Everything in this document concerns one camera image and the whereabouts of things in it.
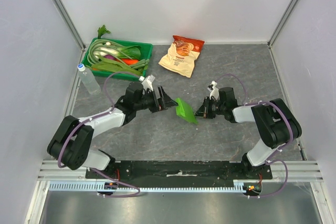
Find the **green paper box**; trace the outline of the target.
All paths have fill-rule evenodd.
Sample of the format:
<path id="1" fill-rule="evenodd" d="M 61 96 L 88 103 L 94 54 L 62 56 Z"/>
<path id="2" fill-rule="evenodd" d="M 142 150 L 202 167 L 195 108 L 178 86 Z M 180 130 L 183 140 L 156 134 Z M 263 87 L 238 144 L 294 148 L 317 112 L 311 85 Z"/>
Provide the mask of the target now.
<path id="1" fill-rule="evenodd" d="M 188 123 L 198 124 L 198 121 L 193 112 L 193 108 L 181 98 L 176 98 L 175 101 L 177 102 L 177 107 L 175 108 L 176 115 Z"/>

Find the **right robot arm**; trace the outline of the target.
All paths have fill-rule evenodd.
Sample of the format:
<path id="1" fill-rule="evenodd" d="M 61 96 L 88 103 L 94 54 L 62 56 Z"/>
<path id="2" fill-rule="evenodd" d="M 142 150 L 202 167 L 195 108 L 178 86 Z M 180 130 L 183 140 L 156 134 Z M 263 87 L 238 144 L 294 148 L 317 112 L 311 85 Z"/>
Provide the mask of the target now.
<path id="1" fill-rule="evenodd" d="M 242 157 L 245 170 L 252 170 L 271 163 L 275 152 L 302 135 L 302 128 L 282 99 L 259 101 L 239 105 L 232 87 L 208 87 L 210 95 L 205 97 L 196 117 L 213 119 L 222 115 L 231 123 L 254 122 L 260 139 Z"/>

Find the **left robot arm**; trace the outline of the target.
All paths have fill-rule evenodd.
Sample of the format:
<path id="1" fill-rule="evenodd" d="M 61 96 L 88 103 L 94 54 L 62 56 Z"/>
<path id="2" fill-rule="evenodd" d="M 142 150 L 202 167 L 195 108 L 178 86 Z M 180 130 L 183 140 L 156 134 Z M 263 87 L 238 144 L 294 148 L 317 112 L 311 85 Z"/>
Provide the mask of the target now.
<path id="1" fill-rule="evenodd" d="M 177 106 L 162 86 L 157 92 L 144 87 L 144 82 L 131 82 L 116 104 L 104 112 L 86 118 L 66 116 L 52 137 L 47 153 L 56 158 L 60 167 L 77 170 L 80 167 L 105 170 L 115 158 L 102 150 L 91 149 L 96 136 L 131 122 L 138 111 L 152 113 Z"/>

